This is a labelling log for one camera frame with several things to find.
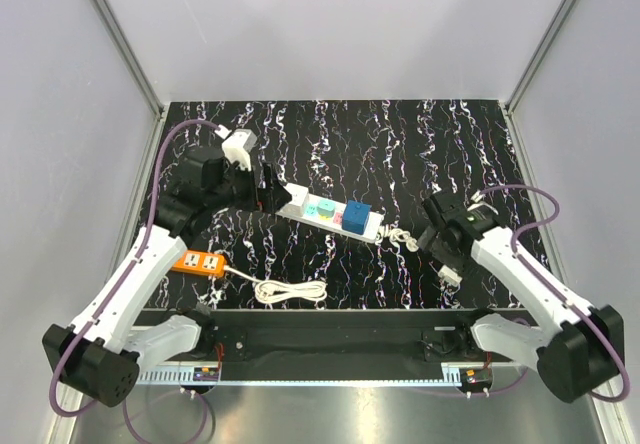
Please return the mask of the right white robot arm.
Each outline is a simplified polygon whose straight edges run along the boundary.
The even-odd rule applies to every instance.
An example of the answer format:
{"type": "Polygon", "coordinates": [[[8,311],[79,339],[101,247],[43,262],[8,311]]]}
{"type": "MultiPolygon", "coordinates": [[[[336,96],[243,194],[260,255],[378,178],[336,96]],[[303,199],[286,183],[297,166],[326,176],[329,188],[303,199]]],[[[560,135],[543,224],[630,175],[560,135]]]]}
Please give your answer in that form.
{"type": "Polygon", "coordinates": [[[484,192],[465,201],[451,191],[432,192],[423,202],[428,218],[418,247],[441,263],[440,278],[458,285],[475,264],[496,277],[533,317],[528,327],[495,311],[482,310],[454,335],[466,360],[490,352],[536,371],[559,400],[580,397],[609,403],[631,392],[625,366],[625,325],[610,305],[595,307],[579,296],[520,243],[520,236],[545,225],[541,220],[508,228],[484,192]]]}

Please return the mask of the white charger plug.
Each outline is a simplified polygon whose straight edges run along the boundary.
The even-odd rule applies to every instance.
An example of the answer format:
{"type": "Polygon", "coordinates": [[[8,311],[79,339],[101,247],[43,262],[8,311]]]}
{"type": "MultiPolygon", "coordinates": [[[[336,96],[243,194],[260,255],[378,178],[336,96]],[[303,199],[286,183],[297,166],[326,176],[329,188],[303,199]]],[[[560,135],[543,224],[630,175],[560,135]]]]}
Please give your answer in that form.
{"type": "Polygon", "coordinates": [[[443,265],[438,271],[438,277],[447,285],[459,287],[462,281],[461,276],[450,267],[443,265]]]}

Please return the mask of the blue cube socket adapter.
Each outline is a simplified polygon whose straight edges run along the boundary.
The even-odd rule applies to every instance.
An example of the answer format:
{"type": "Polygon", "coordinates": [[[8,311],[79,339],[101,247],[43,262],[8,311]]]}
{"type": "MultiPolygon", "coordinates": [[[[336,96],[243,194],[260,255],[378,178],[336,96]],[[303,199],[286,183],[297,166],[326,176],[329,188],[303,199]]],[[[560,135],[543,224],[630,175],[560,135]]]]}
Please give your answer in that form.
{"type": "Polygon", "coordinates": [[[371,206],[349,200],[342,214],[341,228],[357,235],[363,235],[369,220],[371,206]]]}

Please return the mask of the white multicolour power strip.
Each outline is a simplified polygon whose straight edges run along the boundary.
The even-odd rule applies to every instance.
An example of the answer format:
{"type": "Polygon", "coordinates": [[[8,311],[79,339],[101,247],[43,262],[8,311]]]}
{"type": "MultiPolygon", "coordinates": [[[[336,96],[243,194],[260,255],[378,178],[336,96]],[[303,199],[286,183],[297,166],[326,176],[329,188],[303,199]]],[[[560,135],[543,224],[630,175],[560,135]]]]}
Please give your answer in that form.
{"type": "Polygon", "coordinates": [[[384,215],[374,212],[370,205],[322,198],[293,183],[286,184],[285,189],[292,199],[276,212],[278,216],[369,244],[376,240],[384,215]]]}

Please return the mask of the teal cube adapter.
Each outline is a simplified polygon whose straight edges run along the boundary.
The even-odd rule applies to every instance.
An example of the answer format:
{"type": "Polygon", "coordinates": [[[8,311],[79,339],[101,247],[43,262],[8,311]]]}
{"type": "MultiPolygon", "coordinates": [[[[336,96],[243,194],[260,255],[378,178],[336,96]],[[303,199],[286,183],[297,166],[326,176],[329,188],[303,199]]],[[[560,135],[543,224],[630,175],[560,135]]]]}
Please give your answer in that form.
{"type": "Polygon", "coordinates": [[[317,214],[323,219],[332,219],[336,212],[336,203],[332,200],[321,199],[318,201],[317,214]]]}

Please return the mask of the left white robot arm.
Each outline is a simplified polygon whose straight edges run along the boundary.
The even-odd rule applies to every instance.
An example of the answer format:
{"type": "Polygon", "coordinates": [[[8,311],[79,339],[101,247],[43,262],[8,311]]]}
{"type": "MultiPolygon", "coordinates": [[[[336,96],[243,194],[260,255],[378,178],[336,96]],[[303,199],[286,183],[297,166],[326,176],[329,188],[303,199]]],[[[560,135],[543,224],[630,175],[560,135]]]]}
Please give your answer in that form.
{"type": "Polygon", "coordinates": [[[141,373],[179,354],[203,360],[214,352],[215,320],[207,311],[178,313],[135,338],[129,333],[161,279],[216,212],[274,214],[291,202],[270,165],[263,166],[265,186],[257,184],[251,149],[226,139],[218,147],[188,151],[167,191],[152,186],[148,220],[101,291],[69,325],[53,324],[45,332],[42,344],[53,372],[49,404],[57,415],[79,414],[60,405],[61,384],[94,404],[115,407],[141,373]]]}

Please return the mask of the white square socket adapter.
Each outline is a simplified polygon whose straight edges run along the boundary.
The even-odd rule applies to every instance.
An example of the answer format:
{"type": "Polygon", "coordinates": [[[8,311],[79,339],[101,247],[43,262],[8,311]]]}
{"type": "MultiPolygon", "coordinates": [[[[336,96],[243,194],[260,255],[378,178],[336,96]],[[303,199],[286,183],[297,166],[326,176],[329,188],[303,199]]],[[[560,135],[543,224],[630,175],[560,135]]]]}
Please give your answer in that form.
{"type": "Polygon", "coordinates": [[[309,189],[294,183],[287,183],[285,189],[291,195],[291,200],[281,209],[281,212],[287,215],[303,216],[309,201],[309,189]]]}

